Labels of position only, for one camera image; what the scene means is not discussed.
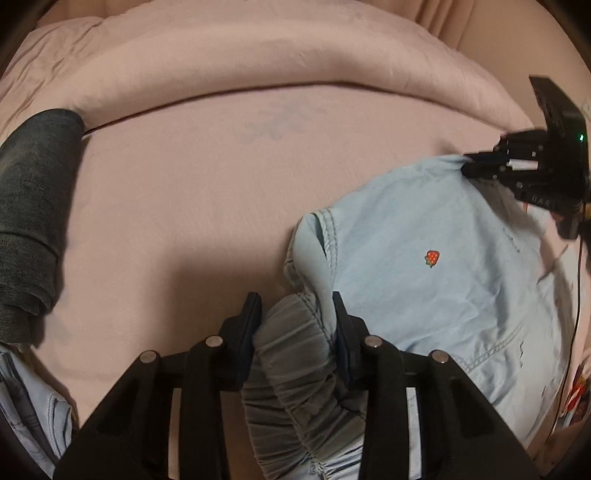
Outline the light blue strawberry pants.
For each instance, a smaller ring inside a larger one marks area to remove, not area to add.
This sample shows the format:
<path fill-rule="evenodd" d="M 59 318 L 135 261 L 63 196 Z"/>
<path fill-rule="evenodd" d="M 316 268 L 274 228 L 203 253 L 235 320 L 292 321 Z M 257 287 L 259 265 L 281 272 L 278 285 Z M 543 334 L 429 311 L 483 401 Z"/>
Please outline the light blue strawberry pants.
<path fill-rule="evenodd" d="M 567 368 L 577 260 L 550 218 L 502 186 L 471 182 L 457 156 L 394 169 L 297 225 L 294 293 L 254 338 L 242 390 L 269 479 L 354 479 L 366 401 L 335 364 L 335 308 L 404 351 L 441 349 L 517 438 L 547 427 Z"/>

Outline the folded blue denim jeans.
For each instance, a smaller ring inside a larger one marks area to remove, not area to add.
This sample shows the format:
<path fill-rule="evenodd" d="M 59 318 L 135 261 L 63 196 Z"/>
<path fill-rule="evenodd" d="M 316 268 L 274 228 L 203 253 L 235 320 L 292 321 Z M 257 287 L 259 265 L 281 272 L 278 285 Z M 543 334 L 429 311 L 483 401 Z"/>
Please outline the folded blue denim jeans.
<path fill-rule="evenodd" d="M 51 479 L 74 433 L 73 408 L 20 356 L 1 347 L 1 454 L 19 478 Z"/>

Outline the pink curtain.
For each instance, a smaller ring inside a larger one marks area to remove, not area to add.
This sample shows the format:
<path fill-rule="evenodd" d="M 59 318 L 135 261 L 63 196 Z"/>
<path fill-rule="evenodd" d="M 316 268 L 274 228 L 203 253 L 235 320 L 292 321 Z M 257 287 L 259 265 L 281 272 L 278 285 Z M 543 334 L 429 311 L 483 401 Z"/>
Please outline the pink curtain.
<path fill-rule="evenodd" d="M 484 53 L 511 43 L 529 1 L 407 1 L 404 15 L 462 53 Z"/>

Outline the pink bed sheet mattress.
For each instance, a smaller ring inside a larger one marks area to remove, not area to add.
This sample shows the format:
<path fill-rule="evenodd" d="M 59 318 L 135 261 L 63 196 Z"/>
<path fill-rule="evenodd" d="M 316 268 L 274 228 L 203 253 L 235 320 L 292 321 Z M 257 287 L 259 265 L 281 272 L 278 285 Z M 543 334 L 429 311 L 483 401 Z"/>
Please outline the pink bed sheet mattress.
<path fill-rule="evenodd" d="M 301 215 L 393 167 L 499 137 L 432 102 L 341 86 L 214 95 L 91 132 L 38 372 L 86 420 L 141 351 L 186 349 L 250 290 L 266 304 L 286 295 Z"/>

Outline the dark rolled garment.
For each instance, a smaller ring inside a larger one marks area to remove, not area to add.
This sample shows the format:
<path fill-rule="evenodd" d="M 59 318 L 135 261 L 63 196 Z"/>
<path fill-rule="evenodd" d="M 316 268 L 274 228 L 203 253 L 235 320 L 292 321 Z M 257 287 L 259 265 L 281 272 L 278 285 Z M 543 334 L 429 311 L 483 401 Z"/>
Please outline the dark rolled garment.
<path fill-rule="evenodd" d="M 1 145 L 1 341 L 32 343 L 30 323 L 60 288 L 85 125 L 66 109 L 23 122 Z"/>

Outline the pink duvet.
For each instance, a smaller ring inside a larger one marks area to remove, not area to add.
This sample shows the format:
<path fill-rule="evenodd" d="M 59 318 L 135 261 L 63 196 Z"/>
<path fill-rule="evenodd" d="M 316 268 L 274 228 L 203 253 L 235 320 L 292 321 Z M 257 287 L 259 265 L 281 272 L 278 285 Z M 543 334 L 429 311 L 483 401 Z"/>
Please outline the pink duvet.
<path fill-rule="evenodd" d="M 529 123 L 491 74 L 395 16 L 138 9 L 28 40 L 1 82 L 1 133 L 51 108 L 92 129 L 193 97 L 323 83 L 419 97 L 505 130 Z"/>

